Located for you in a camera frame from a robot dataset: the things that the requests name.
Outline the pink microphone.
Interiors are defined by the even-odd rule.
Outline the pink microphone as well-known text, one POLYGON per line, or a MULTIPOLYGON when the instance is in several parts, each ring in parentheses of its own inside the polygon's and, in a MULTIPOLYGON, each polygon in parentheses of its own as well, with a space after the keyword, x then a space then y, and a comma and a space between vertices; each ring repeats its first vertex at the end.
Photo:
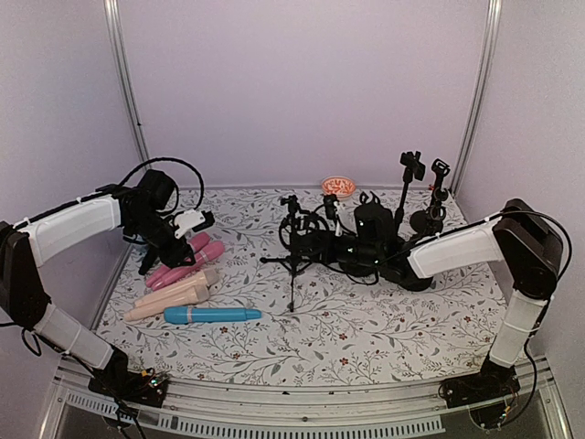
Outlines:
POLYGON ((223 254, 224 251, 225 247, 221 241, 213 241, 195 254, 195 263, 193 265, 169 269, 165 273, 158 276, 154 281, 150 282, 148 286, 153 291, 156 291, 173 284, 188 274, 191 274, 192 272, 201 268, 207 262, 216 260, 223 254))
MULTIPOLYGON (((205 232, 200 232, 191 238, 188 243, 191 246, 191 249, 194 253, 199 252, 202 248, 204 248, 210 242, 210 237, 205 232)), ((161 265, 157 268, 154 273, 145 280, 145 285, 147 287, 151 287, 155 284, 161 277, 163 277, 166 273, 170 271, 170 268, 166 265, 161 265)))

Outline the beige microphone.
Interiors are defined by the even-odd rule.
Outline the beige microphone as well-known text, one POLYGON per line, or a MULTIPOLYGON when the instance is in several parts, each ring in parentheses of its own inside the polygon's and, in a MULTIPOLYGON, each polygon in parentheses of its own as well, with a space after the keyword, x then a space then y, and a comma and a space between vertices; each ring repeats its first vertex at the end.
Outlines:
POLYGON ((169 296, 168 298, 135 307, 123 315, 123 320, 127 322, 141 320, 161 314, 168 307, 196 305, 207 301, 209 297, 210 293, 206 285, 194 285, 193 287, 181 293, 169 296))
POLYGON ((188 276, 174 284, 165 286, 159 290, 153 291, 150 294, 145 295, 143 298, 138 299, 134 302, 134 306, 142 306, 150 304, 157 300, 170 297, 174 294, 182 293, 194 286, 204 285, 210 287, 219 280, 219 274, 215 269, 205 269, 199 271, 191 276, 188 276))

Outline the black microphone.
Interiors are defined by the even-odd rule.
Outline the black microphone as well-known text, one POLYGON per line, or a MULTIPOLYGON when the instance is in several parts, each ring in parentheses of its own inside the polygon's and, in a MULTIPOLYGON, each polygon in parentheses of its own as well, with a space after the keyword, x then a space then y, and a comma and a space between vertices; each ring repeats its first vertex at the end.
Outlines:
POLYGON ((142 259, 138 273, 140 275, 146 275, 149 270, 154 266, 158 259, 158 250, 156 248, 150 248, 142 259))

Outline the black tripod shock mount stand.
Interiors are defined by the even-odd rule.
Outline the black tripod shock mount stand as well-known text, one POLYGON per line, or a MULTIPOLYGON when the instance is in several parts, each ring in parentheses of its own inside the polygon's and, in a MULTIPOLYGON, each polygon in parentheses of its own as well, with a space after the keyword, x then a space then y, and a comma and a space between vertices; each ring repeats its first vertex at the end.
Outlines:
POLYGON ((292 313, 295 309, 294 283, 298 274, 301 274, 313 262, 303 262, 299 256, 299 238, 314 230, 329 231, 326 221, 315 211, 303 209, 295 195, 280 199, 280 204, 287 208, 287 214, 281 221, 278 237, 282 247, 288 252, 283 257, 261 257, 261 263, 278 263, 291 276, 291 297, 287 309, 292 313))

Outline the blue microphone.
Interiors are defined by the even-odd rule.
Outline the blue microphone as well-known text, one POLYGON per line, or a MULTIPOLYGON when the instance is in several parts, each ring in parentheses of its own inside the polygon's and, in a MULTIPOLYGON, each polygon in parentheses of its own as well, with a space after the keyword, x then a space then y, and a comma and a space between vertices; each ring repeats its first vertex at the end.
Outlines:
POLYGON ((262 312, 248 308, 197 308, 193 306, 168 307, 164 311, 167 323, 237 323, 262 318, 262 312))

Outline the black straight stand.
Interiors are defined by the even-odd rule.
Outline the black straight stand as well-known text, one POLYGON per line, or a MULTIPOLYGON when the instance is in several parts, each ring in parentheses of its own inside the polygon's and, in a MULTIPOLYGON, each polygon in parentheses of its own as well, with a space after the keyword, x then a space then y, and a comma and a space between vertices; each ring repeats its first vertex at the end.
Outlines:
POLYGON ((373 191, 369 193, 362 191, 359 195, 359 207, 361 209, 379 209, 382 208, 382 204, 378 195, 373 191))

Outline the black round stand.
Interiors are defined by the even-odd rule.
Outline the black round stand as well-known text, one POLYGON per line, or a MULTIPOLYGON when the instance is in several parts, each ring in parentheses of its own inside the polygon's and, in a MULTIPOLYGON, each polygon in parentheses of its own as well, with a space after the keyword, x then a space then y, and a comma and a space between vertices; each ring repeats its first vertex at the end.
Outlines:
POLYGON ((402 276, 396 281, 396 284, 410 292, 421 292, 428 289, 432 281, 432 277, 420 279, 416 276, 402 276))
POLYGON ((434 160, 431 171, 435 174, 431 185, 431 201, 426 209, 417 210, 409 220, 411 228, 420 236, 429 236, 441 232, 446 217, 446 208, 443 203, 449 197, 449 191, 442 186, 451 169, 440 158, 434 160))

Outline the black stand of blue microphone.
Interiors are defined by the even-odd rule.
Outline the black stand of blue microphone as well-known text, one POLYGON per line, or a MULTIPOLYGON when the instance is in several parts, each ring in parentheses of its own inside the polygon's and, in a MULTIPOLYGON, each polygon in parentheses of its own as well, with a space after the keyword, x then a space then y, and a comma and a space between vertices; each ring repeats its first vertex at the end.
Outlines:
POLYGON ((396 231, 399 231, 399 226, 404 219, 404 208, 410 184, 413 180, 421 181, 425 175, 426 166, 420 161, 420 156, 420 151, 403 152, 400 156, 399 162, 404 166, 404 172, 402 176, 403 186, 399 206, 397 207, 394 216, 396 231))

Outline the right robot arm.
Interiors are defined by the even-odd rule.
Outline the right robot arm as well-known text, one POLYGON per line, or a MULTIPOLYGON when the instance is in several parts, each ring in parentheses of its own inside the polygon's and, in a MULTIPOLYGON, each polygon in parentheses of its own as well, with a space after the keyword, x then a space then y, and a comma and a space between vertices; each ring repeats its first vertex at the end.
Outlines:
POLYGON ((391 230, 397 216, 376 203, 356 209, 355 233, 321 227, 322 218, 307 211, 292 225, 294 258, 336 264, 349 276, 383 278, 409 291, 422 291, 434 275, 465 265, 502 262, 513 279, 513 293, 499 332, 473 391, 493 398, 514 373, 519 354, 538 331, 558 282, 572 259, 567 231, 555 219, 513 198, 485 219, 459 228, 423 231, 402 240, 391 230))

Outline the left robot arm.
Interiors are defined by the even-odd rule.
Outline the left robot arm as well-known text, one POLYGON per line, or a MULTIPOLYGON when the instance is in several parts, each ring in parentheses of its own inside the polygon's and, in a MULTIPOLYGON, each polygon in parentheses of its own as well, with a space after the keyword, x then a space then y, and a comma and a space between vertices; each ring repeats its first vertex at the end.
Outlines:
POLYGON ((155 261, 170 268, 194 263, 186 235, 214 220, 199 206, 170 209, 167 203, 177 190, 169 175, 149 170, 134 187, 125 181, 110 184, 35 217, 1 224, 1 307, 11 323, 100 371, 101 383, 117 397, 129 396, 136 387, 126 355, 55 305, 39 270, 61 253, 116 229, 126 240, 146 244, 145 268, 155 261))

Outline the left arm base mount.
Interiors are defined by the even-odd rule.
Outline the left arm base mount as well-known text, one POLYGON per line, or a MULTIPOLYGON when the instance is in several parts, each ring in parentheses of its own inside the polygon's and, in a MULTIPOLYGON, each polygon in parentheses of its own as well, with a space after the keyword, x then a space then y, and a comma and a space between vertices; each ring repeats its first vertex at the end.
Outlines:
POLYGON ((166 372, 153 368, 128 370, 123 362, 111 362, 105 369, 93 369, 91 375, 90 391, 155 408, 163 406, 170 379, 166 372))

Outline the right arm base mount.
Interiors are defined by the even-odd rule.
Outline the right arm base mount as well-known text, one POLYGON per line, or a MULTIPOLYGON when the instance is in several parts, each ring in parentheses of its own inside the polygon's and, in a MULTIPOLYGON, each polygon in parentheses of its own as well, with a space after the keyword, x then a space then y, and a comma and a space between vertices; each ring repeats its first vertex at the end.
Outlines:
POLYGON ((528 354, 532 368, 532 384, 524 405, 518 409, 521 390, 516 368, 503 368, 485 359, 478 372, 442 380, 437 390, 448 408, 473 405, 497 399, 497 403, 471 409, 472 423, 485 432, 501 430, 520 418, 528 409, 537 390, 537 363, 528 354))

